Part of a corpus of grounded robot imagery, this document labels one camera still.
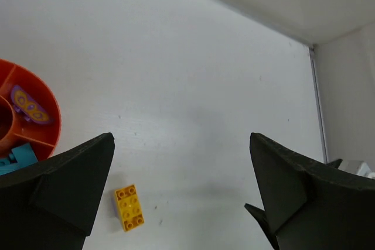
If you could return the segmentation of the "purple lego plate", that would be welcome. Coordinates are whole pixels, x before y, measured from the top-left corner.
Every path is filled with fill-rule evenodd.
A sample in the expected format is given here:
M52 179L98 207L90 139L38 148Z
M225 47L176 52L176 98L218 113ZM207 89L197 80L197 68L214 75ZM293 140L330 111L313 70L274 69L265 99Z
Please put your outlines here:
M16 113L23 114L28 122L45 125L53 122L52 117L23 88L15 85L11 90L11 101Z

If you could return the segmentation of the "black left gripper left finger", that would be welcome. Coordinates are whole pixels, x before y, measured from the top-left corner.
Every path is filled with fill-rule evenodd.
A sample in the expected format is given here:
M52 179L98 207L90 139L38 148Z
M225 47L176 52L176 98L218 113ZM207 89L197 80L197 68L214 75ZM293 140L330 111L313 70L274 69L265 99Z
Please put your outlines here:
M113 134L1 176L1 249L82 249L114 156Z

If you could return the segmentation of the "long teal lego brick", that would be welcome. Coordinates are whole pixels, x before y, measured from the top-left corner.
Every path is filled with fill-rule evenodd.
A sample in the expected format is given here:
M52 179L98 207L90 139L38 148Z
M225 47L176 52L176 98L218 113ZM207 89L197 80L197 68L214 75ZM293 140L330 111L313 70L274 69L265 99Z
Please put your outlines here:
M29 143L15 147L1 158L1 176L34 165L38 159Z

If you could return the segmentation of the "yellow black striped lego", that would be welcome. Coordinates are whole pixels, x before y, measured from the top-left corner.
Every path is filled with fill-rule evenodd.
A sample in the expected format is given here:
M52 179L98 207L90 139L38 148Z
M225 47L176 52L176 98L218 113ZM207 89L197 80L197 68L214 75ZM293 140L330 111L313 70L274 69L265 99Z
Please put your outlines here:
M145 223L134 184L116 189L114 191L114 202L124 232L129 232Z

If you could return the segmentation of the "lilac lego brick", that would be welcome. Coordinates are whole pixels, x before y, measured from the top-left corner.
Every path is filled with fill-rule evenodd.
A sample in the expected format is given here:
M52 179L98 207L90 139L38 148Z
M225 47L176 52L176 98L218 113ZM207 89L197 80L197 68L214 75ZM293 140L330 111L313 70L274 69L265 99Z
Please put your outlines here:
M112 209L114 213L114 217L118 218L118 208L117 208L117 202L114 197L111 198L111 204L112 204Z

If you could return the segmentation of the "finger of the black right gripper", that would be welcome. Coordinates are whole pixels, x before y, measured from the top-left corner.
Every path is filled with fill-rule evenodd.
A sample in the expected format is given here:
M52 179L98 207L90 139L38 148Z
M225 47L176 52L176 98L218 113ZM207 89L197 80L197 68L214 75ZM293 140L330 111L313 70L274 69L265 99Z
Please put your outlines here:
M245 203L244 208L253 216L253 218L258 222L260 228L262 229L263 233L267 237L268 241L270 242L272 248L274 250L278 250L278 241L276 235L272 233L269 223L267 221L265 211L252 206L249 203Z

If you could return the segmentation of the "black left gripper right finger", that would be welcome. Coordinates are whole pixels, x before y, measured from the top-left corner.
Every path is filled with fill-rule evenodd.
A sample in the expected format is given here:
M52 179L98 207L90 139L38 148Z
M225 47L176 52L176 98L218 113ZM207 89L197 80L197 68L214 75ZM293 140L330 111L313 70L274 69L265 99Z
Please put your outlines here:
M250 155L278 249L373 249L374 180L296 153L261 133Z

